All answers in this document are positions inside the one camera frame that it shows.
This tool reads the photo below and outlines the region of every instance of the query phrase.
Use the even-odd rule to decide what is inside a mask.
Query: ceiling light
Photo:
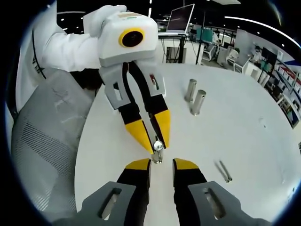
[[[233,4],[240,4],[238,0],[213,0],[221,5],[233,5]]]
[[[236,20],[244,20],[244,21],[248,21],[248,22],[252,22],[252,23],[255,23],[255,24],[259,24],[259,25],[265,26],[265,27],[267,27],[267,28],[269,28],[269,29],[272,29],[272,30],[278,32],[279,34],[285,36],[286,38],[288,38],[289,40],[291,40],[293,43],[295,43],[299,48],[301,48],[300,44],[297,43],[293,38],[291,38],[291,37],[288,36],[287,34],[284,34],[282,31],[277,30],[276,28],[271,27],[271,26],[269,26],[269,25],[266,25],[266,24],[263,24],[263,23],[260,23],[260,22],[254,21],[254,20],[249,20],[249,19],[240,18],[240,17],[225,16],[225,18],[227,18],[227,19],[236,19]]]

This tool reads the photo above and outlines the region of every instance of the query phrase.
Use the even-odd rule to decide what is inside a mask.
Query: white wall
[[[265,40],[257,35],[248,33],[244,30],[238,29],[236,34],[236,42],[235,47],[239,48],[241,52],[245,54],[249,54],[250,51],[254,48],[254,43],[258,46],[265,47],[274,54],[277,55],[277,51],[283,52],[282,61],[291,61],[294,60],[288,53],[286,53],[283,49],[278,47],[277,45],[271,43],[268,40]]]

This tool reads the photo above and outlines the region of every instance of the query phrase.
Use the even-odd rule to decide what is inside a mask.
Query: small metal pin
[[[190,79],[188,89],[187,89],[187,93],[186,93],[185,98],[184,98],[187,102],[192,102],[193,101],[193,94],[194,94],[194,90],[196,89],[196,86],[197,86],[197,81],[194,80],[194,79]]]
[[[190,109],[191,114],[193,115],[199,114],[199,110],[201,109],[205,96],[206,96],[206,92],[199,89],[197,92],[196,99]]]
[[[156,140],[156,142],[153,145],[154,148],[154,154],[152,155],[152,160],[154,163],[161,163],[163,160],[163,150],[164,145],[161,141]]]

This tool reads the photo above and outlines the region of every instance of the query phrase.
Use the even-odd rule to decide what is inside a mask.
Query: metal cylinder
[[[197,92],[197,96],[196,96],[196,99],[190,109],[190,112],[191,114],[193,115],[198,115],[199,114],[199,111],[201,109],[201,106],[203,104],[203,101],[205,99],[205,96],[206,96],[206,92],[199,89],[198,92]]]
[[[197,81],[194,79],[190,79],[189,85],[188,85],[188,90],[187,90],[187,93],[184,98],[187,102],[193,101],[193,93],[194,93],[194,90],[196,89],[196,86],[197,86]]]

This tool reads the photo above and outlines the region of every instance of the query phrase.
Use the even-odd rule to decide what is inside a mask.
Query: person
[[[126,6],[103,6],[89,25],[89,34],[66,34],[56,23],[56,1],[28,27],[20,47],[16,77],[16,110],[26,104],[38,84],[59,69],[67,72],[98,69],[97,41],[103,21]]]
[[[220,33],[219,33],[218,31],[214,31],[214,32],[213,32],[213,37],[212,37],[212,42],[213,42],[215,45],[217,45],[217,46],[220,45],[220,40],[218,39],[219,34],[220,34]]]
[[[254,62],[259,62],[259,61],[261,60],[261,49],[260,49],[259,46],[256,46],[256,47],[255,47],[255,53],[254,53],[254,55],[253,55],[252,60],[253,60]]]

